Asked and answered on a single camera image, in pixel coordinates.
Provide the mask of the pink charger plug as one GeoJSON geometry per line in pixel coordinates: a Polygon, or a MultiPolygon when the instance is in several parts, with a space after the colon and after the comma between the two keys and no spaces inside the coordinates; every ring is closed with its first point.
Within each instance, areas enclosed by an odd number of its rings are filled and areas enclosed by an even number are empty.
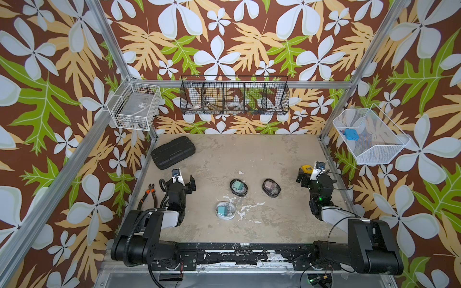
{"type": "Polygon", "coordinates": [[[277,185],[274,182],[267,181],[265,182],[264,187],[267,192],[274,193],[274,191],[276,191],[277,185]]]}

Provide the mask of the green charger plug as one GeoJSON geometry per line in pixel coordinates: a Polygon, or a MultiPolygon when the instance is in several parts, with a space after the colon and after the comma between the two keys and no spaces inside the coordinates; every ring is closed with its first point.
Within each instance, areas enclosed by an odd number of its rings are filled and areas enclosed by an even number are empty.
{"type": "Polygon", "coordinates": [[[240,181],[235,181],[232,187],[237,193],[244,191],[244,184],[240,181]]]}

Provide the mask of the teal charger plug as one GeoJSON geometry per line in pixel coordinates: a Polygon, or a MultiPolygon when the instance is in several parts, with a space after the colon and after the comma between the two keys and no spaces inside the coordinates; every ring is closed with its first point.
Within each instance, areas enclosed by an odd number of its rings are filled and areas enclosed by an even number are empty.
{"type": "Polygon", "coordinates": [[[231,211],[230,207],[228,207],[228,206],[220,206],[218,208],[218,211],[221,213],[221,215],[226,216],[226,217],[229,216],[229,215],[232,215],[232,211],[231,211]]]}

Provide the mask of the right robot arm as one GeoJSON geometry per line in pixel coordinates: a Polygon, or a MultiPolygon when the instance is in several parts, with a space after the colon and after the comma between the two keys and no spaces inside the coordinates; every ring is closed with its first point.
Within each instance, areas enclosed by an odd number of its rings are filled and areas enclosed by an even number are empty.
{"type": "Polygon", "coordinates": [[[315,241],[313,251],[308,254],[312,264],[323,261],[345,264],[359,274],[402,274],[403,260],[386,222],[368,220],[333,204],[336,181],[324,171],[305,172],[300,168],[296,182],[309,190],[313,216],[347,234],[345,244],[332,242],[330,236],[326,241],[315,241]]]}

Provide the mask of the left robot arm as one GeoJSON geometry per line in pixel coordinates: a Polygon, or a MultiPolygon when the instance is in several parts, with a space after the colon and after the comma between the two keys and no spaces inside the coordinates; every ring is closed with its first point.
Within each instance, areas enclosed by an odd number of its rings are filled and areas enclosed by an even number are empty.
{"type": "Polygon", "coordinates": [[[184,184],[179,177],[161,179],[160,188],[166,199],[159,208],[145,211],[131,210],[110,249],[112,260],[122,261],[127,267],[141,264],[159,265],[167,270],[180,263],[178,244],[160,240],[163,229],[178,227],[186,216],[187,195],[196,191],[196,181],[184,184]]]}

